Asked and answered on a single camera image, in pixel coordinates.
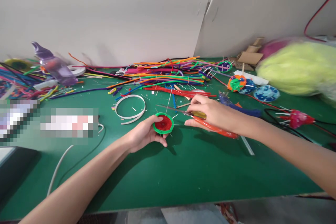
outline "cardboard box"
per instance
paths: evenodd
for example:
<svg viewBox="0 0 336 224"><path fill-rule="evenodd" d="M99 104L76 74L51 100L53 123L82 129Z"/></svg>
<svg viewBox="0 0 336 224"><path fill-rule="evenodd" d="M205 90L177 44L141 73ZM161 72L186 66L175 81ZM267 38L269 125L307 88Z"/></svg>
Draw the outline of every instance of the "cardboard box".
<svg viewBox="0 0 336 224"><path fill-rule="evenodd" d="M229 61L234 65L234 67L235 67L236 69L243 69L243 63L238 62L238 61L237 61L237 58L235 58L235 57L230 57L230 58L229 58ZM253 69L249 64L245 64L244 70L245 70L245 71L254 71L254 69Z"/></svg>
<svg viewBox="0 0 336 224"><path fill-rule="evenodd" d="M246 49L246 52L248 53L257 53L259 51L259 49L261 48L260 46L254 46L254 45L249 45L248 48Z"/></svg>
<svg viewBox="0 0 336 224"><path fill-rule="evenodd" d="M256 65L262 56L263 54L257 52L242 52L238 58L238 62Z"/></svg>
<svg viewBox="0 0 336 224"><path fill-rule="evenodd" d="M261 46L261 43L263 42L263 40L264 40L264 37L258 37L253 43L253 46Z"/></svg>

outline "white wall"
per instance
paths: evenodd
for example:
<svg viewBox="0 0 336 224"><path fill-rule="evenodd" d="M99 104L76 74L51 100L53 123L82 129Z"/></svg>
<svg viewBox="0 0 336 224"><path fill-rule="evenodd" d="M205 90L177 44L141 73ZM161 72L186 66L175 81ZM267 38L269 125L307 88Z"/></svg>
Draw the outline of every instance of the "white wall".
<svg viewBox="0 0 336 224"><path fill-rule="evenodd" d="M325 0L212 0L198 38L195 56L230 56L257 36L271 40L303 35ZM336 0L331 0L308 28L310 35L336 34Z"/></svg>
<svg viewBox="0 0 336 224"><path fill-rule="evenodd" d="M0 60L32 56L31 40L105 66L192 56L207 2L0 0Z"/></svg>

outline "scissor blade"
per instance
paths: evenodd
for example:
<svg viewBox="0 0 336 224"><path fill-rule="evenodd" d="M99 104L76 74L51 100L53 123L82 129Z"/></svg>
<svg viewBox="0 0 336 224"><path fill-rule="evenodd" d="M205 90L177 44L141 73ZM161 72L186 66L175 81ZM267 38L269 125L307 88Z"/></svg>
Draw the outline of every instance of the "scissor blade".
<svg viewBox="0 0 336 224"><path fill-rule="evenodd" d="M189 115L189 116L193 115L193 114L191 114L191 113L189 113L189 112L187 112L187 111L179 110L179 109L176 109L176 108L173 108L173 107L168 107L168 106L159 105L159 104L157 104L157 106L159 106L159 107L163 107L163 108L166 108L166 109L170 109L170 110L175 110L175 111L177 111L177 112L181 112L181 113L183 113L183 114L187 114L187 115Z"/></svg>

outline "scissors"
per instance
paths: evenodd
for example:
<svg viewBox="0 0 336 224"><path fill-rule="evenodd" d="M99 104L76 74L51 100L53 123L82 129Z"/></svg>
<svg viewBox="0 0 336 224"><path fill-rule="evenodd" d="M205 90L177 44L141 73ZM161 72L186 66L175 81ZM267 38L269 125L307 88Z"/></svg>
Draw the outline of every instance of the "scissors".
<svg viewBox="0 0 336 224"><path fill-rule="evenodd" d="M206 116L206 114L204 114L202 112L199 112L199 111L187 112L187 111L184 111L184 110L179 110L179 109L176 109L176 108L173 108L173 107L168 107L168 106L158 105L158 104L157 104L157 106L164 107L164 108L167 108L167 109L170 109L170 110L175 110L175 111L181 112L181 113L183 113L187 116L191 116L199 124L202 124L203 126L207 127L209 130L214 131L214 132L216 132L220 135L223 135L225 137L234 138L234 139L239 137L235 133L225 131L221 128L218 128L218 127L216 127L214 125L211 125L210 123L206 122L205 119L207 118L207 116Z"/></svg>

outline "hand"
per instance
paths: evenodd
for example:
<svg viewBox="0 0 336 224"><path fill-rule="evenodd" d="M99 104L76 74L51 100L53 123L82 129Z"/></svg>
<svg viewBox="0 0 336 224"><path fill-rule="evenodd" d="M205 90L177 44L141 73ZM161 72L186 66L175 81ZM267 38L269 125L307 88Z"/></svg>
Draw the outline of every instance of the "hand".
<svg viewBox="0 0 336 224"><path fill-rule="evenodd" d="M206 122L223 130L244 136L248 136L249 131L253 130L251 125L255 121L254 117L198 94L191 100L191 105L189 105L187 111L203 112L206 114ZM185 121L184 125L209 130L194 119Z"/></svg>
<svg viewBox="0 0 336 224"><path fill-rule="evenodd" d="M125 135L129 144L129 152L136 152L145 147L150 142L160 142L167 147L166 137L168 134L160 136L153 128L153 123L162 121L162 117L152 115L146 120L140 122L134 129Z"/></svg>

